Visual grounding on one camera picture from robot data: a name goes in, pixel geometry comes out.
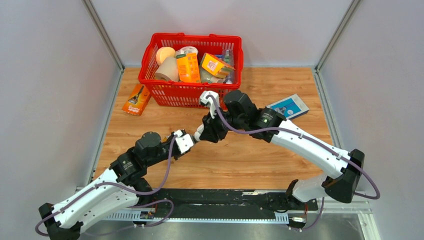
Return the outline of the white plastic pipe fitting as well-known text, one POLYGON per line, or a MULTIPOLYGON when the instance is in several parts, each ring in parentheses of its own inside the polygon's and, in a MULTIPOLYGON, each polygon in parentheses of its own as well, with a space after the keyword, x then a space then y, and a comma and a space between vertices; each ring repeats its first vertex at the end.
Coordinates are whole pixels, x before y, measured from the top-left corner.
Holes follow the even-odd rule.
POLYGON ((195 133, 194 133, 194 135, 193 135, 193 137, 194 137, 194 139, 196 140, 196 142, 200 142, 201 140, 200 140, 200 137, 201 137, 201 134, 203 133, 203 131, 204 131, 204 125, 203 124, 201 124, 198 128, 197 128, 197 130, 195 131, 195 133))

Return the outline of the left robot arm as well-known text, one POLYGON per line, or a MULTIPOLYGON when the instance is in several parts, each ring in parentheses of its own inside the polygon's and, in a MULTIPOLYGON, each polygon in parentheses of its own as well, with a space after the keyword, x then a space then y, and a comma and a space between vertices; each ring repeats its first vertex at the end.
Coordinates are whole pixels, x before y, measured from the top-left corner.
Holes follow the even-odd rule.
POLYGON ((87 186, 59 203, 43 204, 38 209, 41 221, 35 232, 51 240, 77 240, 119 210, 149 206, 160 188, 151 189, 144 179, 148 167, 162 161, 170 164, 172 158, 188 153, 195 144, 184 130, 172 132, 166 140, 156 132, 146 132, 87 186))

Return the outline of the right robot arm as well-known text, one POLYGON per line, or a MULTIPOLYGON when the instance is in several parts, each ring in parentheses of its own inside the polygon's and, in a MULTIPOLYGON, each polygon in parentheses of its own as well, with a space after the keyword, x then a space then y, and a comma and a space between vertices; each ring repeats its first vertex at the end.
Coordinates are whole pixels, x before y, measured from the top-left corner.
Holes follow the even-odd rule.
POLYGON ((228 131, 247 134, 289 149, 323 171, 322 175, 290 183, 285 195, 289 208, 296 210, 305 202, 322 197, 346 204, 352 202, 363 175, 365 155, 362 151, 332 146, 303 131, 281 113, 268 107, 257 108, 240 90, 224 96, 226 110, 220 107, 219 95, 213 91, 204 91, 199 103, 209 107, 209 113, 202 119, 199 140, 217 143, 228 131))

